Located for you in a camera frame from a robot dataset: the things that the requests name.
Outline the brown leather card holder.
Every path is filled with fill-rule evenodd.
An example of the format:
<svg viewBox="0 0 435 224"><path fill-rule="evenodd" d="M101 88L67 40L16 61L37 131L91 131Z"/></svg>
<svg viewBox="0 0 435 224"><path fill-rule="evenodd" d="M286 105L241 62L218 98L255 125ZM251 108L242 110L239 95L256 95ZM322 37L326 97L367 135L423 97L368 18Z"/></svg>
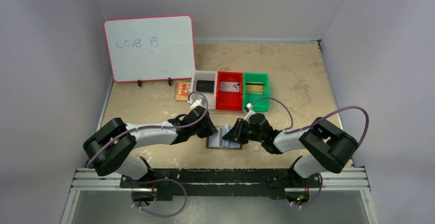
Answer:
<svg viewBox="0 0 435 224"><path fill-rule="evenodd" d="M241 150L242 145L224 140L223 135L230 131L232 127L230 125L224 125L223 127L217 127L217 133L207 137L206 148L207 149L228 149L228 150Z"/></svg>

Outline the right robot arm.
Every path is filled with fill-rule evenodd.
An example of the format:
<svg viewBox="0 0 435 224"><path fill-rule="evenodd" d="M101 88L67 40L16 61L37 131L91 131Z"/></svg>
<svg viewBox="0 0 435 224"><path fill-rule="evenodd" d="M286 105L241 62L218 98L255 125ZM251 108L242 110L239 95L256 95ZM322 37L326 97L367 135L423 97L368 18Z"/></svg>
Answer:
<svg viewBox="0 0 435 224"><path fill-rule="evenodd" d="M289 168L288 180L296 187L314 174L341 173L359 147L351 135L327 120L318 118L311 127L287 134L274 129L263 114L239 118L223 139L241 145L257 141L267 152L276 155L306 149L309 153L296 159Z"/></svg>

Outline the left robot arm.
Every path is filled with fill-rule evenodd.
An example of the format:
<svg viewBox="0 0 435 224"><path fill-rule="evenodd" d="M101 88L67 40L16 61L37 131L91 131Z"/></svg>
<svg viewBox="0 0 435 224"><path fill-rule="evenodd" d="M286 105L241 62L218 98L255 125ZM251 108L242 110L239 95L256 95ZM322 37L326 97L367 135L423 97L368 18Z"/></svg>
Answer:
<svg viewBox="0 0 435 224"><path fill-rule="evenodd" d="M130 177L141 188L153 181L148 162L131 154L132 150L152 145L176 145L190 137L209 137L218 130L201 106L160 124L134 125L113 118L83 144L88 156L87 168L99 176L118 173Z"/></svg>

